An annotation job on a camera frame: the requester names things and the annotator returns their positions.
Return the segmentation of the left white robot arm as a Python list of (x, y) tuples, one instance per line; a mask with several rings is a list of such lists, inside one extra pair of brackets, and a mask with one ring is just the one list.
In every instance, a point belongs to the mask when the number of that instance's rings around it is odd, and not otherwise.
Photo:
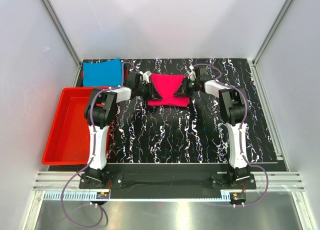
[(140, 96), (146, 101), (161, 100), (152, 83), (152, 73), (129, 72), (123, 86), (94, 88), (84, 111), (87, 120), (90, 144), (89, 158), (83, 169), (85, 179), (97, 188), (108, 183), (107, 174), (107, 133), (117, 113), (117, 105)]

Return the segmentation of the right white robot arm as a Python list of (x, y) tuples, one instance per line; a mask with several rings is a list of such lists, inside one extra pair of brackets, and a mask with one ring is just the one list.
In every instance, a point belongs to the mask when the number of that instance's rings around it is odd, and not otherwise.
[(250, 178), (250, 168), (246, 151), (246, 129), (249, 114), (248, 100), (243, 87), (235, 87), (219, 81), (219, 76), (212, 78), (207, 67), (210, 64), (189, 66), (188, 76), (174, 93), (175, 97), (190, 97), (193, 92), (201, 91), (219, 99), (219, 109), (229, 136), (228, 171), (220, 185), (228, 184), (239, 188)]

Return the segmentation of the pink t shirt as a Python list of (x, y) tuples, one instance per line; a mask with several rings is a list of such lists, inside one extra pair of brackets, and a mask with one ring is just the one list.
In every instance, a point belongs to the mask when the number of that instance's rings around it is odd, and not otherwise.
[(162, 100), (149, 100), (148, 106), (175, 106), (187, 107), (190, 103), (189, 97), (175, 97), (174, 94), (183, 82), (184, 75), (151, 75), (152, 83), (161, 96)]

